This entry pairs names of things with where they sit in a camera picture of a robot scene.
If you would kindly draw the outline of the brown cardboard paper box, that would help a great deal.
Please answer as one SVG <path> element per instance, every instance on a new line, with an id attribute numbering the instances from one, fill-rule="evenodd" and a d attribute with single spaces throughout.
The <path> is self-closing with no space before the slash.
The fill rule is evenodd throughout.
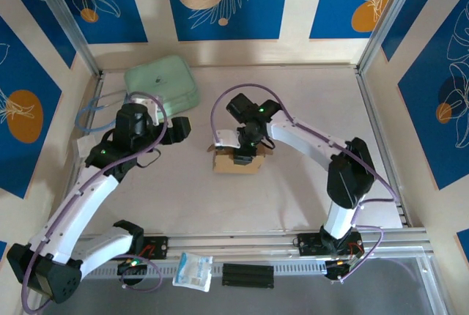
<path id="1" fill-rule="evenodd" d="M 272 149 L 268 149 L 261 144 L 257 147 L 256 156 L 250 163 L 238 165 L 234 161 L 235 149 L 216 149 L 212 144 L 207 152 L 213 153 L 213 171 L 217 174 L 257 174 L 265 162 L 268 155 L 273 154 Z"/>

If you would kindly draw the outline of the small white paper tag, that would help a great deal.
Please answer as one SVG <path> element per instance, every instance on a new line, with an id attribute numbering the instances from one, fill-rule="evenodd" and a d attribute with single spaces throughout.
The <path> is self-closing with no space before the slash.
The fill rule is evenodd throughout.
<path id="1" fill-rule="evenodd" d="M 74 142 L 75 153 L 80 159 L 87 158 L 96 145 L 97 142 L 93 135 L 82 136 Z"/>

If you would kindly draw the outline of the mint green zip pouch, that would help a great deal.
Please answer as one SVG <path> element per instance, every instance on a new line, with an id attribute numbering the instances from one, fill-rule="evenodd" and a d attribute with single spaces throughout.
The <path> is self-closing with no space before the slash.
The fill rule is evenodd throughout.
<path id="1" fill-rule="evenodd" d="M 128 93 L 144 92 L 157 97 L 172 116 L 199 104 L 199 90 L 186 61 L 176 55 L 133 67 L 124 73 Z"/>

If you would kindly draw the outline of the black ridged block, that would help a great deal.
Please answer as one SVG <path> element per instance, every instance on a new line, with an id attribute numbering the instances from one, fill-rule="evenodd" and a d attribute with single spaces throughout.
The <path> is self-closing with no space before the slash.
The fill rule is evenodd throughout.
<path id="1" fill-rule="evenodd" d="M 273 289 L 273 266 L 225 263 L 222 268 L 222 285 Z"/>

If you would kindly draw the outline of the white blue wipes packet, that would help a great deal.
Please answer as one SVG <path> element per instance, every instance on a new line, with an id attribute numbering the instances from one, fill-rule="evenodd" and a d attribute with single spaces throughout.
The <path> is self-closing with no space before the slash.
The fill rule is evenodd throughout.
<path id="1" fill-rule="evenodd" d="M 209 292 L 212 280 L 212 256 L 183 252 L 172 285 Z"/>

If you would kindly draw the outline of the aluminium table side rail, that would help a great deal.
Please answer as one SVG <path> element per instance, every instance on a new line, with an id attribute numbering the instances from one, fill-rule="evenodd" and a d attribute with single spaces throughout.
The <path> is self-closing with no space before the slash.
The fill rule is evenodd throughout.
<path id="1" fill-rule="evenodd" d="M 403 226 L 410 228 L 413 227 L 413 222 L 408 214 L 407 208 L 405 206 L 405 202 L 402 198 L 401 194 L 401 186 L 400 181 L 397 176 L 396 168 L 391 157 L 390 150 L 387 146 L 387 141 L 385 138 L 385 132 L 383 126 L 380 121 L 380 117 L 377 111 L 377 107 L 374 103 L 371 90 L 369 89 L 366 79 L 363 73 L 358 69 L 355 68 L 355 76 L 358 82 L 358 87 L 361 92 L 361 96 L 363 98 L 363 103 L 365 105 L 370 124 L 372 126 L 373 134 L 375 140 L 377 142 L 378 151 L 380 153 L 380 157 L 382 158 L 383 166 L 385 169 L 385 174 L 388 179 L 389 185 L 393 188 L 394 192 L 397 195 L 396 205 L 398 208 L 401 209 L 400 215 L 404 218 L 404 222 L 402 223 Z"/>
<path id="2" fill-rule="evenodd" d="M 103 75 L 99 78 L 90 76 L 86 82 L 86 86 L 82 92 L 76 92 L 79 95 L 78 105 L 76 106 L 73 117 L 69 121 L 72 125 L 70 134 L 66 140 L 66 152 L 64 163 L 58 170 L 58 188 L 52 200 L 51 211 L 48 217 L 57 211 L 59 205 L 65 200 L 67 194 L 71 191 L 74 184 L 77 182 L 78 175 L 83 165 L 83 158 L 80 159 L 75 153 L 74 142 L 76 139 L 87 136 L 90 134 L 89 130 L 93 126 L 96 110 L 89 110 L 90 108 L 97 108 L 99 102 L 98 98 L 101 96 L 103 88 Z"/>

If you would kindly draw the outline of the aluminium frame cross rail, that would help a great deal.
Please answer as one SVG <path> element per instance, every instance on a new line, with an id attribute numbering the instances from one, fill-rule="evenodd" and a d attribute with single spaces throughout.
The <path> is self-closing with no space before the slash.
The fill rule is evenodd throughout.
<path id="1" fill-rule="evenodd" d="M 361 257 L 406 258 L 433 256 L 434 251 L 423 228 L 360 229 Z M 168 253 L 164 260 L 177 260 L 183 252 L 212 256 L 217 261 L 282 259 L 351 259 L 354 256 L 300 256 L 297 235 L 313 231 L 269 231 L 253 234 L 173 234 L 168 235 Z"/>

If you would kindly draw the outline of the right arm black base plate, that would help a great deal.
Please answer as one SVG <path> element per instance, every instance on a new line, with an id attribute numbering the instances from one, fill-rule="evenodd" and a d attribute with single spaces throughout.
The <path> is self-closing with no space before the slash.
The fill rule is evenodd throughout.
<path id="1" fill-rule="evenodd" d="M 335 239 L 325 231 L 297 235 L 300 256 L 362 256 L 362 240 L 358 231 L 350 230 L 341 239 Z"/>

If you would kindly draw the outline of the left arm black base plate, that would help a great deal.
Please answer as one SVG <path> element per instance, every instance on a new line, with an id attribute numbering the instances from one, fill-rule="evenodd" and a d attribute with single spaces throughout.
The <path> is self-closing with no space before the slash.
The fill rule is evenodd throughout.
<path id="1" fill-rule="evenodd" d="M 149 260 L 164 260 L 168 253 L 169 238 L 166 236 L 144 237 L 139 256 Z"/>

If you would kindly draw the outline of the aluminium frame post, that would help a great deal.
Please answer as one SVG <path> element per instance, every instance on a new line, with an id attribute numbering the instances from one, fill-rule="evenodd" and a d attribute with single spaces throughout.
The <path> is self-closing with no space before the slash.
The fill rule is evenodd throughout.
<path id="1" fill-rule="evenodd" d="M 90 73 L 99 78 L 101 76 L 101 69 L 98 67 L 88 47 L 88 43 L 65 0 L 45 0 L 45 3 Z"/>
<path id="2" fill-rule="evenodd" d="M 392 27 L 397 15 L 407 0 L 388 0 L 385 9 L 377 22 L 376 28 L 372 32 L 360 59 L 356 63 L 356 73 L 363 77 L 371 65 L 376 53 L 380 50 L 381 44 Z"/>

